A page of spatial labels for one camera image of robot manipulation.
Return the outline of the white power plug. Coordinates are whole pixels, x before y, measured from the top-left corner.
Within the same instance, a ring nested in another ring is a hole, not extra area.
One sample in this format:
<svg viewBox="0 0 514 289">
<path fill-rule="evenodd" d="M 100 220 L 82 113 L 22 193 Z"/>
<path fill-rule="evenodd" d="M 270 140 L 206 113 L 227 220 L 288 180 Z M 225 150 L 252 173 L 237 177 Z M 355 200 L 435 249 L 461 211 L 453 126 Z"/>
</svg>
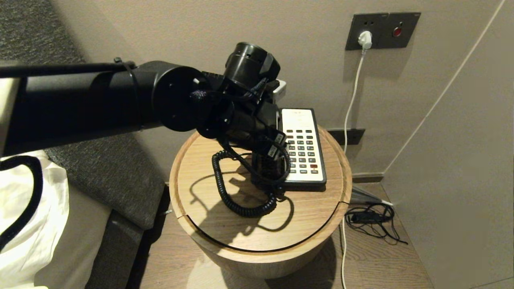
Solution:
<svg viewBox="0 0 514 289">
<path fill-rule="evenodd" d="M 361 46 L 361 54 L 365 55 L 373 45 L 371 31 L 363 31 L 360 33 L 358 37 L 358 44 Z"/>
</svg>

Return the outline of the black telephone handset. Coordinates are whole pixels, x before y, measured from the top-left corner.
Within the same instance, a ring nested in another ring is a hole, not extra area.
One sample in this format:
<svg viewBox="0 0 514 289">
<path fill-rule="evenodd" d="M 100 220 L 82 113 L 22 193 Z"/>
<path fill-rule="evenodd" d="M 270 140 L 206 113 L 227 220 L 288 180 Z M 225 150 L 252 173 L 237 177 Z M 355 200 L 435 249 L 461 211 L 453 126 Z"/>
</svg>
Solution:
<svg viewBox="0 0 514 289">
<path fill-rule="evenodd" d="M 271 180 L 272 185 L 278 185 L 284 181 L 283 176 L 286 166 L 284 157 L 273 160 L 262 155 L 253 154 L 251 166 L 257 172 L 257 175 L 251 176 L 251 182 L 254 185 L 269 185 L 269 183 L 264 182 L 262 179 Z"/>
</svg>

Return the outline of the small dark wall socket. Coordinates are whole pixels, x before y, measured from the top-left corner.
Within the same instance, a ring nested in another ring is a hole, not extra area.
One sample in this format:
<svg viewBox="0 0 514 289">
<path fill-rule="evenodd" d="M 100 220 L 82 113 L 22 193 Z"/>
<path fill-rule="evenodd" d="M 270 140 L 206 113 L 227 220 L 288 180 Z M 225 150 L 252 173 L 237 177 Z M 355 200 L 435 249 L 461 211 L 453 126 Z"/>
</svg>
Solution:
<svg viewBox="0 0 514 289">
<path fill-rule="evenodd" d="M 348 129 L 346 134 L 343 129 L 332 129 L 327 131 L 332 135 L 336 142 L 340 144 L 340 146 L 343 146 L 345 143 L 348 146 L 356 146 L 360 143 L 366 130 L 356 128 Z"/>
</svg>

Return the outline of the round wooden side table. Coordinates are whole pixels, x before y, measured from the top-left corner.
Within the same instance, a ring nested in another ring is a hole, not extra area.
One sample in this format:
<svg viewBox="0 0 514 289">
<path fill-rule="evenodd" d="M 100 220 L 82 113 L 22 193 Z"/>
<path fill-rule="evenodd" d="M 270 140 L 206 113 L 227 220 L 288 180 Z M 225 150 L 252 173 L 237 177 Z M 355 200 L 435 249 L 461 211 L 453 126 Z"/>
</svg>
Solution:
<svg viewBox="0 0 514 289">
<path fill-rule="evenodd" d="M 352 172 L 339 143 L 319 127 L 327 182 L 323 191 L 285 192 L 275 209 L 246 218 L 221 200 L 212 155 L 214 140 L 194 132 L 182 145 L 169 175 L 173 212 L 181 228 L 219 267 L 246 277 L 274 279 L 310 262 L 348 208 Z"/>
</svg>

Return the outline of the dark bed frame panel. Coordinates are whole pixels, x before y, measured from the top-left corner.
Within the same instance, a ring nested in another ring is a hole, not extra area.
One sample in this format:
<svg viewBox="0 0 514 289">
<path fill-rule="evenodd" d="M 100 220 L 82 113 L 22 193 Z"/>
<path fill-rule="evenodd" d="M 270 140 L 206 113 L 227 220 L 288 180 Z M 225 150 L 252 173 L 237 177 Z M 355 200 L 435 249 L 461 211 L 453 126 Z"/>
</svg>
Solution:
<svg viewBox="0 0 514 289">
<path fill-rule="evenodd" d="M 85 289 L 125 289 L 144 230 L 112 210 Z"/>
</svg>

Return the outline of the black and white desk telephone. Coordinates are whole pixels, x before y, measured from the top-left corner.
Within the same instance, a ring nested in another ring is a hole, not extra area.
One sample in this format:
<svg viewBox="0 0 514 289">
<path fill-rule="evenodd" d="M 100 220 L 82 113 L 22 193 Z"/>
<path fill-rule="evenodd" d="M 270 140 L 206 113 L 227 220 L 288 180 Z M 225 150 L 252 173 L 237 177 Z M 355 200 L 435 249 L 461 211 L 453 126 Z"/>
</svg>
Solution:
<svg viewBox="0 0 514 289">
<path fill-rule="evenodd" d="M 313 109 L 282 108 L 280 126 L 285 133 L 285 171 L 288 177 L 278 185 L 268 187 L 277 193 L 286 191 L 323 191 L 326 170 L 321 141 Z"/>
</svg>

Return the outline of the dark wall socket plate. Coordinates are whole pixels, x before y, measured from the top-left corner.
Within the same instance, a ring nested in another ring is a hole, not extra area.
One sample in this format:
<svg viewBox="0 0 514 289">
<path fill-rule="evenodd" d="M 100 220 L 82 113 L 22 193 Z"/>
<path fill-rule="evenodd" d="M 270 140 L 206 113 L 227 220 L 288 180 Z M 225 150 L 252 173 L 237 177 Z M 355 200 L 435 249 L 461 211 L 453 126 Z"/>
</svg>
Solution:
<svg viewBox="0 0 514 289">
<path fill-rule="evenodd" d="M 345 50 L 360 50 L 362 47 L 358 44 L 358 37 L 365 31 L 371 33 L 371 49 L 378 48 L 378 42 L 388 16 L 389 13 L 354 14 L 351 27 L 349 28 Z"/>
</svg>

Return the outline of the grey upholstered headboard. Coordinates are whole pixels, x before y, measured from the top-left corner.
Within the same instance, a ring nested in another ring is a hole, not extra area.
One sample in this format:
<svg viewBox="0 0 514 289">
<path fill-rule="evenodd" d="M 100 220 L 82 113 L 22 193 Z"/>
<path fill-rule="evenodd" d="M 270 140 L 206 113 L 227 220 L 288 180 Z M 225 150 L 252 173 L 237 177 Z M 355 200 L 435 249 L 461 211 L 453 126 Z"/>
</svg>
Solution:
<svg viewBox="0 0 514 289">
<path fill-rule="evenodd" d="M 0 61 L 79 64 L 72 42 L 50 0 L 0 0 Z M 49 148 L 72 185 L 139 228 L 153 228 L 165 183 L 132 134 Z"/>
</svg>

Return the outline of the white bed linen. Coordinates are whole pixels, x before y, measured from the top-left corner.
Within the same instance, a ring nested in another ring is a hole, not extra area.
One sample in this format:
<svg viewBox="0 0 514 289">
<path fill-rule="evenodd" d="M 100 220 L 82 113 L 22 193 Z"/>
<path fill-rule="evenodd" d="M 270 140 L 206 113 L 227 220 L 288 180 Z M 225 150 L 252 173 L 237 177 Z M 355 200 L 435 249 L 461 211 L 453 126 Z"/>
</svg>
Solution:
<svg viewBox="0 0 514 289">
<path fill-rule="evenodd" d="M 35 285 L 49 265 L 69 215 L 66 169 L 44 151 L 0 159 L 0 289 Z"/>
</svg>

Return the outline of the beige bed sheet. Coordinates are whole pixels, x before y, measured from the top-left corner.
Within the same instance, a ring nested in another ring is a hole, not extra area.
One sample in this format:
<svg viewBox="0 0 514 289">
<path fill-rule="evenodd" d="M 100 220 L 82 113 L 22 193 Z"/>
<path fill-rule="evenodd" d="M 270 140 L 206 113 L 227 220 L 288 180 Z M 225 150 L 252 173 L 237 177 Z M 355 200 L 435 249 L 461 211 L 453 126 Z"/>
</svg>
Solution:
<svg viewBox="0 0 514 289">
<path fill-rule="evenodd" d="M 52 260 L 36 274 L 35 285 L 48 289 L 85 289 L 111 210 L 70 185 L 68 220 Z"/>
</svg>

